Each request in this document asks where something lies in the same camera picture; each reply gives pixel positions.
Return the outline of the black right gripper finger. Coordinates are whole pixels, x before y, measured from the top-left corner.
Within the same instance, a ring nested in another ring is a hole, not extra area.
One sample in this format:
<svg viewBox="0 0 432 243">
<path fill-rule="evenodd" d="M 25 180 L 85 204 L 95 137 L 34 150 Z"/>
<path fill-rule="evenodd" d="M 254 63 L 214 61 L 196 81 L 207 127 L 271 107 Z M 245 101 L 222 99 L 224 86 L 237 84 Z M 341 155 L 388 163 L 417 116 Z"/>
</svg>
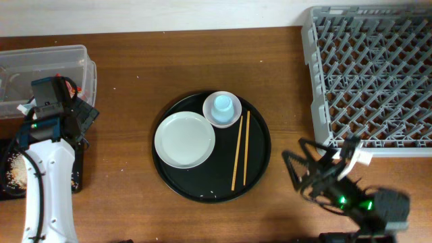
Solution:
<svg viewBox="0 0 432 243">
<path fill-rule="evenodd" d="M 313 157 L 309 152 L 303 151 L 303 153 L 304 156 L 292 151 L 283 151 L 281 154 L 295 191 L 304 191 L 312 179 L 311 163 Z"/>
<path fill-rule="evenodd" d="M 320 150 L 320 151 L 324 151 L 324 157 L 329 157 L 330 159 L 333 158 L 334 156 L 334 148 L 325 146 L 323 144 L 317 143 L 315 141 L 312 140 L 307 140 L 305 138 L 301 138 L 299 140 L 300 143 L 300 147 L 303 151 L 303 153 L 306 155 L 307 159 L 313 159 L 312 153 L 311 151 L 308 149 L 308 146 L 313 147 L 315 150 Z"/>
</svg>

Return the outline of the red snack wrapper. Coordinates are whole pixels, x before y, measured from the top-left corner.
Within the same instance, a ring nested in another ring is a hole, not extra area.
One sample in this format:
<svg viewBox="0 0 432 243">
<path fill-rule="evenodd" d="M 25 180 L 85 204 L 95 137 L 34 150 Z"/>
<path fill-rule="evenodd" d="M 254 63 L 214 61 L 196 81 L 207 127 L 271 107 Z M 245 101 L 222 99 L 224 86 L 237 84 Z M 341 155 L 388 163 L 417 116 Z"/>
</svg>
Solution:
<svg viewBox="0 0 432 243">
<path fill-rule="evenodd" d="M 79 87 L 71 78 L 61 76 L 59 73 L 57 73 L 55 76 L 65 80 L 65 84 L 72 99 L 74 97 L 79 97 L 82 94 L 82 88 Z"/>
</svg>

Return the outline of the rice and shell leftovers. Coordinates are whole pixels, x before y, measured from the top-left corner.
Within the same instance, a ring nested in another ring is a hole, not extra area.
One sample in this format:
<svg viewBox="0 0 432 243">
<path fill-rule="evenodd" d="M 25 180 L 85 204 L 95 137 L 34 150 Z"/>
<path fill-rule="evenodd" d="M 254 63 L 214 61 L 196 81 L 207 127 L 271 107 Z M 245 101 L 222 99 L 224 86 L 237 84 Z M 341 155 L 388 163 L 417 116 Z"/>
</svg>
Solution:
<svg viewBox="0 0 432 243">
<path fill-rule="evenodd" d="M 27 173 L 24 158 L 20 153 L 14 153 L 7 159 L 7 184 L 13 189 L 25 190 Z"/>
</svg>

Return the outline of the light blue cup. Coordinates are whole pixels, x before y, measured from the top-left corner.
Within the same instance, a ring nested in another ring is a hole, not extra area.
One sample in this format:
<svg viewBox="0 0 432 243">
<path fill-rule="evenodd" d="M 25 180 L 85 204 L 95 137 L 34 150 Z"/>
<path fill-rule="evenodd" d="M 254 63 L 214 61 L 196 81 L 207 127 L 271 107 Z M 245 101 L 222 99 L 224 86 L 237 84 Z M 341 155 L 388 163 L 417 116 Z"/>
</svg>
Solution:
<svg viewBox="0 0 432 243">
<path fill-rule="evenodd" d="M 211 115 L 221 124 L 228 123 L 234 116 L 234 106 L 230 97 L 219 95 L 213 100 Z"/>
</svg>

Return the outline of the white small bowl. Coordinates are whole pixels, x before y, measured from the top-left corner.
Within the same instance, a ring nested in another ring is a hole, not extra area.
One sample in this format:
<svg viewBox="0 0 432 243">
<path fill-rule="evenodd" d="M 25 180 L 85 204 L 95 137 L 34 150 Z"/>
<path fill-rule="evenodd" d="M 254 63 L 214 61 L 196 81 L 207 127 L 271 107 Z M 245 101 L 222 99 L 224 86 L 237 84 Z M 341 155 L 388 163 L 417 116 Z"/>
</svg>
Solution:
<svg viewBox="0 0 432 243">
<path fill-rule="evenodd" d="M 233 102 L 233 106 L 234 106 L 234 116 L 232 117 L 232 119 L 228 123 L 225 123 L 225 124 L 221 124 L 221 123 L 217 122 L 216 120 L 214 120 L 213 116 L 211 115 L 213 100 L 215 99 L 215 97 L 217 97 L 219 95 L 227 95 L 228 97 L 230 97 L 232 102 Z M 228 127 L 232 126 L 233 124 L 235 124 L 237 122 L 237 120 L 240 118 L 240 116 L 242 114 L 242 104 L 236 95 L 234 95 L 230 92 L 226 92 L 226 91 L 217 91 L 217 92 L 211 93 L 205 99 L 203 106 L 202 106 L 202 112 L 203 112 L 204 117 L 216 128 L 228 128 Z"/>
</svg>

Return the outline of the white dinner plate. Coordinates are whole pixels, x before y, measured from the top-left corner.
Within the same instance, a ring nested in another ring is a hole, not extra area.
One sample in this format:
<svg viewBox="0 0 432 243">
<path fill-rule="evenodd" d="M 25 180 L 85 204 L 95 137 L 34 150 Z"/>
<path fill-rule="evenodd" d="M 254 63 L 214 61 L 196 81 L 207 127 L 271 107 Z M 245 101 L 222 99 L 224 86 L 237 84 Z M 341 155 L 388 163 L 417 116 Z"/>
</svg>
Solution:
<svg viewBox="0 0 432 243">
<path fill-rule="evenodd" d="M 215 147 L 215 131 L 202 115 L 181 111 L 169 115 L 158 125 L 154 145 L 165 164 L 190 169 L 210 157 Z"/>
</svg>

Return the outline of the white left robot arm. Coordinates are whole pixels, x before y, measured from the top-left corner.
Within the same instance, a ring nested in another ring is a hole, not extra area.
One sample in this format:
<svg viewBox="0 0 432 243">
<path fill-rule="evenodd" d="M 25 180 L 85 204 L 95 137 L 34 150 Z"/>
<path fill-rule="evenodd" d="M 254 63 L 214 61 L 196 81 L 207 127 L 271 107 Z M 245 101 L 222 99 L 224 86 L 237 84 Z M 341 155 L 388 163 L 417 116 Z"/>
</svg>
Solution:
<svg viewBox="0 0 432 243">
<path fill-rule="evenodd" d="M 77 242 L 72 209 L 76 151 L 99 112 L 75 82 L 52 76 L 31 83 L 33 98 L 12 149 L 26 166 L 23 242 Z"/>
</svg>

